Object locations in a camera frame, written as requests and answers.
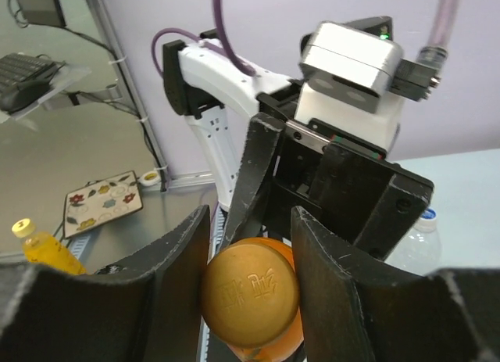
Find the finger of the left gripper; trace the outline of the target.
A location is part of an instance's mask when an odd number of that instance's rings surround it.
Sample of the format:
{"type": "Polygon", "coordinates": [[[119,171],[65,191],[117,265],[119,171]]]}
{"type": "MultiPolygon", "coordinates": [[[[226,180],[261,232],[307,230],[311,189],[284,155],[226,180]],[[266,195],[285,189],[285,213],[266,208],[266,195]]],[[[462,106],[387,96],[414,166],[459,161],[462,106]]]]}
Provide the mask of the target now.
{"type": "Polygon", "coordinates": [[[265,113],[250,120],[221,249],[259,235],[284,128],[283,121],[265,113]]]}

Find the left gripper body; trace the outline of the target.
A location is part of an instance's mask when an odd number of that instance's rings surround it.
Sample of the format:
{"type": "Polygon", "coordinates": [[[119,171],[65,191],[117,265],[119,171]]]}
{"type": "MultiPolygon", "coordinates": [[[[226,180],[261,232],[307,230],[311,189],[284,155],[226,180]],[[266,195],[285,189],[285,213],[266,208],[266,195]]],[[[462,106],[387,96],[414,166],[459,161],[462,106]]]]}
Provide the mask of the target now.
{"type": "Polygon", "coordinates": [[[262,222],[271,235],[289,237],[291,210],[301,206],[336,236],[384,260],[433,192],[432,181],[320,117],[282,133],[262,222]]]}

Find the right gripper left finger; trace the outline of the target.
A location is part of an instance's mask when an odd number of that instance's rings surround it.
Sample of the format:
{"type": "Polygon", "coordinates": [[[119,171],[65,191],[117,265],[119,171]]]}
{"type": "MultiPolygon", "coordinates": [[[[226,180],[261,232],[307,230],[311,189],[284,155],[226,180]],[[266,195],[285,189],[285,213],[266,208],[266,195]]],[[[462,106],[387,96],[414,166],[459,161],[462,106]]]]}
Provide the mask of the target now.
{"type": "Polygon", "coordinates": [[[210,210],[200,206],[100,274],[4,263],[2,360],[196,360],[209,234],[210,210]]]}

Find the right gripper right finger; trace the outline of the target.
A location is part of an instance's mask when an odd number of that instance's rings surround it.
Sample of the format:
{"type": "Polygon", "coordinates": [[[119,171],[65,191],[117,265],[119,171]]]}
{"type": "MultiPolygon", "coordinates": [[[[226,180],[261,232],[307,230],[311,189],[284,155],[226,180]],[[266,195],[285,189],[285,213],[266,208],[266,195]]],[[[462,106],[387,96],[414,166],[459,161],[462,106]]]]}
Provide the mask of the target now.
{"type": "Polygon", "coordinates": [[[300,206],[291,241],[308,360],[498,360],[498,270],[411,274],[349,245],[300,206]]]}

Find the orange bottle cap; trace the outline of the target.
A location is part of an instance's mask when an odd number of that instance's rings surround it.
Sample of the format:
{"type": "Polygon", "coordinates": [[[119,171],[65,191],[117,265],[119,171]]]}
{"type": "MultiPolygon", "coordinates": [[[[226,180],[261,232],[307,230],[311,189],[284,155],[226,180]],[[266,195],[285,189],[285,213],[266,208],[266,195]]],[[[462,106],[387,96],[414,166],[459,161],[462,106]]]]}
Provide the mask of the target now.
{"type": "Polygon", "coordinates": [[[231,346],[253,349],[292,326],[299,303],[290,248],[271,238],[246,238],[208,263],[200,287],[202,316],[231,346]]]}

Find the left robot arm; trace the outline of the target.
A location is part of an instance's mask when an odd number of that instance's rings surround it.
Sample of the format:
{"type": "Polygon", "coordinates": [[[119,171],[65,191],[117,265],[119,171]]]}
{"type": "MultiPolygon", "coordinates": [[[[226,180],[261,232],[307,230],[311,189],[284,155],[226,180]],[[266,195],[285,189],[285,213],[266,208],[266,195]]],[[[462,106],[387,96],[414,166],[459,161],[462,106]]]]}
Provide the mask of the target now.
{"type": "Polygon", "coordinates": [[[385,258],[430,205],[433,183],[388,160],[406,100],[434,69],[405,59],[392,19],[323,21],[300,43],[302,78],[242,73],[220,37],[163,47],[163,84],[198,139],[226,215],[223,245],[290,238],[301,207],[336,236],[385,258]]]}

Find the orange bottle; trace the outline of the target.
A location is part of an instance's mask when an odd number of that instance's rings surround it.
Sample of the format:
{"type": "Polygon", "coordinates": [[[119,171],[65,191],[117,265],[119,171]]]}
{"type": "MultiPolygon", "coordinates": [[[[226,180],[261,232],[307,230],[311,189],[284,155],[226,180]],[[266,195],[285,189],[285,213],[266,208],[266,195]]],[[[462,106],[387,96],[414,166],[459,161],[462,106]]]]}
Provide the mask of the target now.
{"type": "MultiPolygon", "coordinates": [[[[293,253],[289,245],[276,239],[264,237],[245,238],[238,242],[238,244],[245,243],[261,244],[275,249],[288,261],[293,271],[295,271],[293,253]]],[[[231,345],[227,346],[240,361],[285,361],[288,358],[299,355],[299,347],[302,346],[303,341],[302,319],[300,309],[298,309],[295,319],[288,330],[270,344],[257,349],[242,349],[231,345]]]]}

